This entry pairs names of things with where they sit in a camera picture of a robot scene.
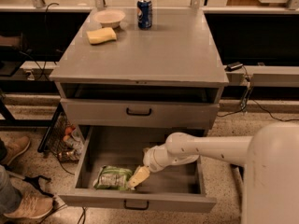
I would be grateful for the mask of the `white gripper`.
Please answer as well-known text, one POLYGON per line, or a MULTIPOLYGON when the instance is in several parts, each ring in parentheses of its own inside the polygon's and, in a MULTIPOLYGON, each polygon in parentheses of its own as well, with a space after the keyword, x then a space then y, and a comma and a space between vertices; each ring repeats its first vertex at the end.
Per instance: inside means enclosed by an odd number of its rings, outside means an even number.
POLYGON ((134 189, 150 176, 150 172, 157 173, 162 171, 165 167, 170 166, 174 159, 175 157, 170 154, 165 145, 146 147, 143 158, 145 166, 138 166, 136 168, 128 181, 128 188, 134 189))

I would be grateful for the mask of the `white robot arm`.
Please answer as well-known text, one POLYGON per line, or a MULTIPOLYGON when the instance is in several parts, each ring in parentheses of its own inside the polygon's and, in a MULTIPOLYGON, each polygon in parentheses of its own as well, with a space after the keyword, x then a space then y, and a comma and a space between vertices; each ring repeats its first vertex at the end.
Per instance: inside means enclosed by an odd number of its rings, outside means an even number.
POLYGON ((144 153, 129 179, 136 187, 151 173, 205 156, 244 168, 241 224, 299 224, 299 125, 273 123, 253 136, 195 137, 172 133, 144 153))

